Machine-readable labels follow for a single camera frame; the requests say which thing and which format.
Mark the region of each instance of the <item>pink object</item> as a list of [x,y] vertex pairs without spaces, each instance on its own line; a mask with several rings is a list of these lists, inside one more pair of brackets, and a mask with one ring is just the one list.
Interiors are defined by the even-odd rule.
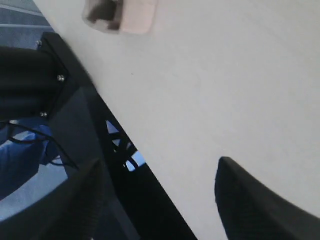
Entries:
[[101,32],[147,33],[158,0],[86,0],[84,21]]

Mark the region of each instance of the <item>black cable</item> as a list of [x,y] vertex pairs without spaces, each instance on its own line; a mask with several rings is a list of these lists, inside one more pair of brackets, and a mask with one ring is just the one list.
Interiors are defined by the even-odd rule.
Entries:
[[[52,136],[47,135],[47,134],[45,134],[43,132],[40,132],[38,130],[34,130],[34,129],[30,128],[30,127],[23,126],[23,125],[16,124],[16,123],[4,122],[4,124],[9,127],[8,133],[10,135],[8,136],[8,140],[10,140],[11,142],[16,143],[16,144],[33,144],[33,143],[39,143],[39,142],[44,142],[44,141],[49,141],[49,142],[51,141],[51,142],[55,143],[55,145],[58,147],[58,149],[67,158],[68,162],[66,162],[66,163],[55,163],[55,162],[53,162],[54,161],[53,160],[53,161],[50,162],[50,164],[54,165],[54,166],[69,166],[71,168],[79,170],[79,167],[77,166],[77,164],[71,159],[71,157],[66,153],[66,151],[63,149],[63,147]],[[11,136],[11,133],[13,132],[12,131],[13,127],[21,128],[21,129],[24,129],[24,130],[26,130],[28,132],[34,133],[36,135],[43,136],[44,139],[35,139],[35,140],[18,140],[18,139],[15,139],[15,138],[13,138]]]

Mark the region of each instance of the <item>blue fabric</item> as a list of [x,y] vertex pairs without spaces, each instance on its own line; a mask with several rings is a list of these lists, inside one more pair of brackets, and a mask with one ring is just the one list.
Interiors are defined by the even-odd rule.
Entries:
[[[48,126],[39,125],[33,129],[51,135]],[[21,140],[42,138],[33,132],[26,132]],[[0,200],[4,199],[32,178],[39,165],[47,165],[58,156],[51,141],[18,144],[7,141],[0,146]]]

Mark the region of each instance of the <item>cable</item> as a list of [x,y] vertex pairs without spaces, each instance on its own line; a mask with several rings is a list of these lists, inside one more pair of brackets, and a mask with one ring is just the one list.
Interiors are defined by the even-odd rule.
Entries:
[[[23,126],[23,125],[20,125],[20,124],[16,124],[16,123],[11,123],[11,122],[1,122],[0,124],[0,128],[3,127],[2,124],[5,124],[5,126],[8,126],[9,129],[8,129],[8,140],[10,140],[11,142],[13,143],[16,143],[16,144],[33,144],[33,143],[39,143],[39,142],[44,142],[44,141],[51,141],[53,143],[55,143],[55,145],[57,146],[57,148],[63,153],[63,155],[67,158],[68,162],[65,162],[65,163],[56,163],[56,162],[53,162],[54,160],[52,160],[50,162],[51,165],[54,165],[54,166],[69,166],[73,169],[76,169],[76,170],[79,170],[79,167],[77,166],[77,164],[71,159],[71,157],[66,153],[66,151],[63,149],[63,147],[50,135],[47,135],[43,132],[40,132],[38,130],[34,130],[30,127],[27,127],[27,126]],[[34,140],[18,140],[18,139],[15,139],[14,137],[12,137],[12,132],[13,132],[13,127],[16,127],[16,128],[21,128],[21,129],[24,129],[28,132],[31,132],[31,133],[34,133],[36,135],[40,135],[40,136],[43,136],[44,139],[34,139]],[[47,156],[47,146],[45,147],[45,154]]]

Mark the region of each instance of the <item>screw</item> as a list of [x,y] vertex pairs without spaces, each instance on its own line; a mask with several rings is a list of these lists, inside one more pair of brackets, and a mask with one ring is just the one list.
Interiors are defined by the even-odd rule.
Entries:
[[45,111],[40,112],[40,117],[46,118],[48,116],[48,113]]
[[66,80],[65,76],[63,76],[63,75],[58,75],[58,76],[56,77],[56,79],[57,79],[59,82],[64,82],[64,81]]

